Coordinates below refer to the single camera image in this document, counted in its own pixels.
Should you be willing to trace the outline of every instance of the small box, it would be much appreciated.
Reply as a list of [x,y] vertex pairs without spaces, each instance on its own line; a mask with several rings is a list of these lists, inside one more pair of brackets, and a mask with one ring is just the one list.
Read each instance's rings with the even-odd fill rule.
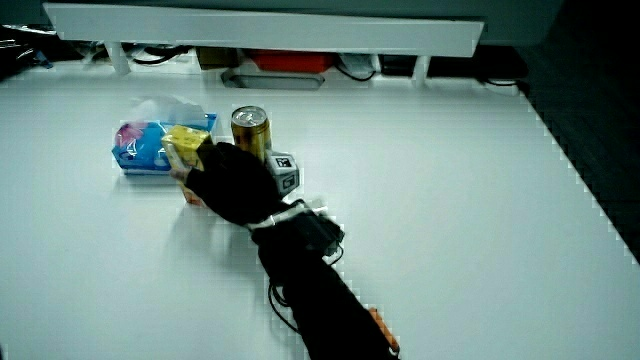
[[298,170],[293,156],[267,151],[266,166],[278,184],[278,192],[281,198],[300,185],[300,170]]
[[[198,170],[204,170],[202,160],[198,156],[198,148],[202,145],[213,145],[211,140],[211,134],[208,131],[196,130],[190,127],[175,125],[173,126],[163,137],[162,146],[164,147],[169,164],[172,169],[179,169],[181,167],[192,167]],[[167,151],[169,147],[175,149],[175,153],[179,159],[175,159],[172,156],[171,151]],[[179,183],[182,188],[184,198],[188,203],[203,206],[206,204],[200,199],[193,191],[187,189],[184,184]]]
[[234,48],[196,47],[200,69],[233,68],[239,65],[238,51]]

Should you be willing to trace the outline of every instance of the blue package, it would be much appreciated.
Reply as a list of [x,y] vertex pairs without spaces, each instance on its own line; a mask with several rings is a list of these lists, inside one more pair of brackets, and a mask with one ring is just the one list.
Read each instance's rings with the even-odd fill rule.
[[[206,114],[205,117],[205,121],[181,122],[179,125],[211,132],[217,116]],[[171,165],[160,140],[174,125],[177,123],[163,121],[122,125],[111,152],[125,174],[167,174]]]

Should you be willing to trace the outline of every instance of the yellow box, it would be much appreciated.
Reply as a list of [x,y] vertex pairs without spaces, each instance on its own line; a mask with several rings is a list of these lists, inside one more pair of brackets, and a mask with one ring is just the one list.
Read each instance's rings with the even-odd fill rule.
[[[167,151],[169,144],[173,145],[176,153],[180,157],[180,160],[186,167],[196,168],[198,170],[204,170],[204,165],[198,156],[198,148],[202,145],[213,144],[211,140],[211,134],[207,131],[196,130],[190,127],[175,125],[162,137],[162,146],[164,147],[169,164],[171,168],[180,168],[176,159],[171,156],[170,151]],[[184,198],[188,203],[198,206],[206,206],[193,191],[187,189],[184,184],[179,183],[182,188]]]

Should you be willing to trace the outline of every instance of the orange part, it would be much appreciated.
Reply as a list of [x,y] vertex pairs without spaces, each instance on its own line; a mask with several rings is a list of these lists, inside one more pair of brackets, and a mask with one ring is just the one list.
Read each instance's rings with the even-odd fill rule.
[[380,330],[382,331],[384,336],[387,338],[387,341],[389,341],[389,346],[391,346],[391,349],[394,352],[398,352],[398,350],[400,350],[400,345],[398,345],[396,338],[393,337],[393,334],[391,334],[391,331],[389,331],[389,328],[382,320],[382,316],[380,316],[380,314],[378,313],[378,310],[376,308],[371,308],[369,309],[369,314],[371,314],[371,316],[373,317],[373,320],[376,321],[376,323],[378,324],[378,327],[380,327]]
[[250,50],[247,55],[262,70],[321,73],[333,65],[333,55],[304,51]]

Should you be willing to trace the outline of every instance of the cable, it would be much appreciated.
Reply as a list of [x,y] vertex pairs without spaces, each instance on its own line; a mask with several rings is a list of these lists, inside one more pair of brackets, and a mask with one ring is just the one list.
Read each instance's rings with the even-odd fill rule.
[[276,292],[276,288],[275,286],[271,283],[271,280],[269,280],[269,303],[271,304],[271,308],[273,309],[273,311],[276,312],[276,315],[278,315],[278,317],[280,318],[280,320],[284,321],[285,324],[287,324],[291,330],[295,331],[296,333],[300,334],[300,331],[296,328],[293,327],[293,325],[291,325],[284,317],[282,317],[282,315],[280,315],[280,312],[278,310],[276,310],[275,305],[273,305],[273,300],[271,299],[271,293],[272,292]]
[[[338,258],[335,259],[330,265],[334,265],[336,262],[338,262],[338,260],[340,260],[342,258],[342,255],[344,255],[344,248],[342,247],[342,245],[338,244],[338,247],[340,248],[340,256],[338,256]],[[284,299],[284,297],[282,295],[280,295],[280,293],[278,292],[277,287],[273,284],[271,279],[269,279],[269,289],[267,290],[267,292],[269,293],[269,303],[271,304],[271,308],[276,313],[276,315],[278,315],[280,320],[284,321],[284,323],[287,324],[287,326],[289,326],[291,328],[291,330],[293,330],[296,333],[300,334],[300,331],[298,329],[296,329],[295,327],[293,327],[293,325],[291,325],[291,323],[289,323],[280,314],[280,312],[276,309],[275,305],[273,304],[273,299],[271,298],[272,296],[276,299],[276,302],[278,304],[280,304],[280,305],[282,305],[284,307],[290,307],[289,304],[287,303],[287,301]]]
[[341,73],[345,74],[349,78],[351,78],[351,79],[353,79],[355,81],[361,81],[361,82],[369,81],[376,74],[376,72],[373,71],[373,72],[371,72],[371,75],[369,75],[367,78],[361,79],[361,78],[357,78],[357,77],[349,74],[346,70],[342,69],[342,65],[341,64],[336,64],[336,69],[338,69],[338,71],[340,71]]
[[161,58],[155,59],[155,60],[133,59],[133,61],[136,64],[140,64],[140,65],[158,65],[158,64],[162,64],[163,62],[169,61],[178,55],[186,54],[187,52],[189,52],[189,49],[191,49],[190,46],[176,46],[173,48],[162,48],[162,49],[146,47],[145,52],[147,54],[154,55],[154,56],[161,56]]

